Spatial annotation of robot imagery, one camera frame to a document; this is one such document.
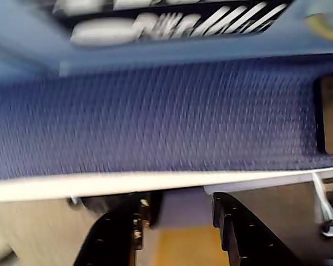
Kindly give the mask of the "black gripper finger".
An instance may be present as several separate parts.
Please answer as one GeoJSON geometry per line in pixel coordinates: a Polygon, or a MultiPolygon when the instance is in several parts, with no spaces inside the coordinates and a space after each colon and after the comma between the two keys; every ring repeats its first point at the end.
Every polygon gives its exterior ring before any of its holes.
{"type": "Polygon", "coordinates": [[[136,265],[144,221],[149,222],[149,201],[126,199],[93,224],[74,265],[136,265]]]}
{"type": "Polygon", "coordinates": [[[305,205],[273,193],[213,194],[213,226],[230,265],[316,265],[305,205]]]}

